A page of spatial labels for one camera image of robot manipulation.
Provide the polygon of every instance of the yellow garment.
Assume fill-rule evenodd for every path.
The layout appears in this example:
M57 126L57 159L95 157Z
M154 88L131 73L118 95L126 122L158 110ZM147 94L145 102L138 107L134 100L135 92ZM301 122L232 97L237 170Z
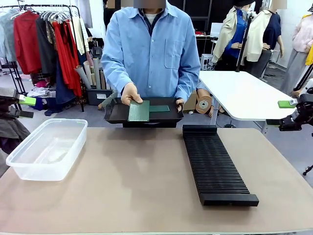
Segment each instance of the yellow garment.
M263 35L271 16L270 11L261 11L251 23L241 65L245 65L245 58L251 62L257 62L260 59L263 49Z
M305 16L304 16L304 17L302 17L302 18L304 19L304 18L306 18L306 17L308 17L308 16L311 16L311 15L312 15L312 14L309 14L309 15L305 15Z
M309 14L309 15L305 15L304 17L302 17L303 19L308 17L308 16L311 16L312 14ZM309 55L308 55L308 58L305 62L305 65L312 65L313 64L313 45L311 47L311 50L309 52Z
M230 40L234 37L237 29L237 10L235 7L231 8L226 19L223 22L219 39L213 51L212 62L216 63L221 58L224 50Z

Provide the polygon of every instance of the clear plastic container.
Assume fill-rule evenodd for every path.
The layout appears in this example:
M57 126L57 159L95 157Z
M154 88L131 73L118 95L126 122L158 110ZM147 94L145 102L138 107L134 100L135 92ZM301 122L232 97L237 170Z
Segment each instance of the clear plastic container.
M63 180L86 142L87 126L86 120L47 120L7 157L6 164L23 180Z

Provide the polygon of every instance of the beige table surface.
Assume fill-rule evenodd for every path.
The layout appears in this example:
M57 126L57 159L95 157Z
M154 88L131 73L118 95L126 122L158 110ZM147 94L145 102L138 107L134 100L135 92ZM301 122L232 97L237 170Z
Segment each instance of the beige table surface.
M199 201L181 129L89 128L61 182L0 179L0 232L252 234L313 229L313 189L254 129L218 133L256 208Z

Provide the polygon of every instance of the hand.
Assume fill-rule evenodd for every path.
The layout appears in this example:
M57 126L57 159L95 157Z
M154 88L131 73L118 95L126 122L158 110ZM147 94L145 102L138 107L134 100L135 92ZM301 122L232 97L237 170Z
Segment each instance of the hand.
M269 50L270 49L270 45L263 43L263 50Z
M307 45L307 48L305 49L305 52L306 52L306 53L309 53L310 50L311 50L311 47L310 47L309 45Z
M137 87L134 83L127 83L124 87L124 91L121 97L122 103L130 106L131 101L136 101L138 104L141 104L143 101L138 94Z
M285 49L283 47L280 48L280 58L283 58L285 55Z
M231 45L231 48L233 49L241 49L243 47L243 45L241 43L233 43Z
M183 99L178 99L178 100L176 100L176 104L178 105L178 107L177 107L178 112L181 111L181 106L180 106L180 104L181 104L181 105L184 105L184 103L185 103L185 101L184 101Z

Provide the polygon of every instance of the white wall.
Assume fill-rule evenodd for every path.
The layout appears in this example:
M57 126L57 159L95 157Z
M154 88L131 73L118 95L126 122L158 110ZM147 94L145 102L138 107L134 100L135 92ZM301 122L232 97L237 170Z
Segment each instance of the white wall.
M0 0L0 6L18 5L17 0ZM75 0L25 0L22 4L75 4ZM103 1L90 0L90 9L92 16L92 29L90 32L95 38L104 38L105 26L103 21Z
M288 0L288 9L279 10L281 17L282 37L285 45L285 56L278 60L278 64L287 67L290 54L292 51L292 35L295 27L300 23L304 15L309 14L308 10L312 6L310 0Z

